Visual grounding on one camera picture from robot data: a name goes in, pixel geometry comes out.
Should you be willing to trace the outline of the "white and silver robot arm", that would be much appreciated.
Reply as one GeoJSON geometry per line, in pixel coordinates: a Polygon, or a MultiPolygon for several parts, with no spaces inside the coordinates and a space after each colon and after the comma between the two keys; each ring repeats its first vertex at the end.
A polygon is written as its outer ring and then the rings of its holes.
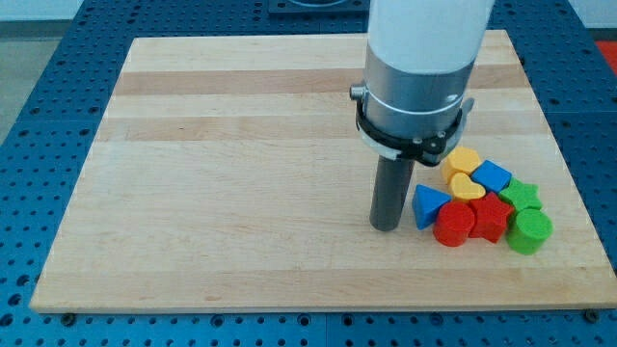
{"type": "Polygon", "coordinates": [[[455,120],[494,0],[372,0],[363,80],[350,89],[393,137],[431,137],[455,120]]]}

